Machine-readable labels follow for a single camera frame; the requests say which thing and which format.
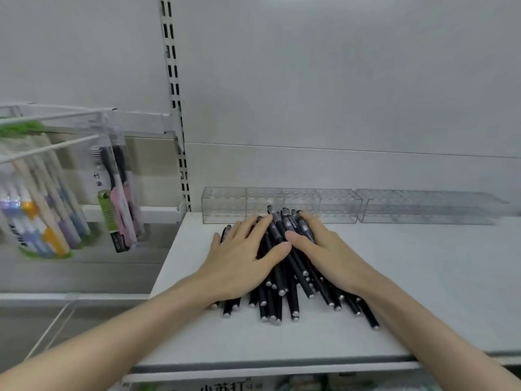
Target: clear acrylic pen holder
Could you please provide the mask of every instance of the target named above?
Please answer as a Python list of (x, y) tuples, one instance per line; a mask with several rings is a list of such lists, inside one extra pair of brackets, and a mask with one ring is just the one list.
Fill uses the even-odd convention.
[(508, 203), (485, 192), (359, 189), (363, 223), (493, 225)]
[(246, 216), (267, 215), (268, 206), (273, 211), (284, 207), (284, 194), (280, 188), (246, 188)]
[(317, 189), (323, 223), (356, 223), (362, 199), (351, 189)]
[(284, 207), (290, 210), (302, 210), (316, 214), (320, 205), (320, 196), (316, 189), (283, 188)]
[(203, 223), (235, 223), (246, 217), (246, 188), (206, 187), (201, 198)]

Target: shelf surface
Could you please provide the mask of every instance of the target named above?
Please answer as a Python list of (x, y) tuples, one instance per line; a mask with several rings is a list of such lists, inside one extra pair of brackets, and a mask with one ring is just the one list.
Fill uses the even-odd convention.
[[(521, 355), (521, 218), (496, 226), (329, 224), (361, 257), (477, 347), (497, 357)], [(187, 213), (151, 297), (196, 271), (214, 232)], [(334, 312), (299, 289), (301, 319), (261, 323), (243, 298), (230, 319), (206, 311), (133, 369), (133, 373), (222, 371), (413, 360), (385, 326), (371, 330), (347, 308)]]

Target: pile of pens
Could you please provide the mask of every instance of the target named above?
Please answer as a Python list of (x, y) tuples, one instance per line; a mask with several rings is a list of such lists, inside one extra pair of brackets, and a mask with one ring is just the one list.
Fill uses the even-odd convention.
[[(284, 242), (284, 234), (287, 230), (297, 232), (316, 244), (313, 232), (307, 222), (299, 216), (299, 212), (300, 210), (290, 211), (288, 208), (274, 212), (271, 206), (268, 206), (268, 213), (273, 216), (273, 221), (264, 234), (257, 258), (262, 258), (273, 246)], [(223, 230), (221, 242), (230, 229), (231, 225), (228, 225)], [(343, 301), (355, 316), (365, 315), (373, 330), (380, 329), (378, 321), (362, 298), (336, 288), (312, 265), (309, 258), (295, 247), (282, 262), (271, 270), (261, 285), (250, 292), (249, 306), (255, 308), (258, 305), (262, 322), (280, 325), (282, 323), (282, 301), (285, 297), (290, 309), (291, 321), (297, 322), (300, 318), (297, 286), (302, 288), (308, 299), (312, 299), (316, 293), (319, 293), (324, 302), (335, 311), (342, 310), (341, 302)], [(212, 308), (216, 309), (218, 304), (219, 302), (214, 303)], [(239, 310), (240, 304), (241, 298), (225, 301), (223, 315), (230, 318), (232, 311)]]

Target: person's right arm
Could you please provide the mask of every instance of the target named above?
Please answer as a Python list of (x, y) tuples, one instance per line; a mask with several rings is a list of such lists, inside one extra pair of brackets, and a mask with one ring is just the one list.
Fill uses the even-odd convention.
[(376, 271), (318, 218), (301, 215), (317, 244), (295, 232), (286, 232), (286, 239), (330, 282), (365, 299), (445, 391), (521, 390), (517, 377)]

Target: hand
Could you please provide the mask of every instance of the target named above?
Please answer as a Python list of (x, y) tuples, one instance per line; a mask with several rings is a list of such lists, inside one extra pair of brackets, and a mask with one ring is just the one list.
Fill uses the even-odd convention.
[(375, 279), (382, 277), (317, 217), (303, 212), (300, 212), (300, 216), (308, 223), (317, 244), (291, 231), (285, 233), (286, 239), (305, 253), (313, 265), (337, 288), (360, 295)]
[(220, 243), (218, 233), (205, 262), (193, 277), (215, 293), (215, 301), (241, 297), (261, 284), (271, 269), (290, 252), (290, 243), (273, 247), (263, 258), (256, 259), (259, 244), (272, 220), (264, 217), (250, 233), (257, 216), (237, 222)]

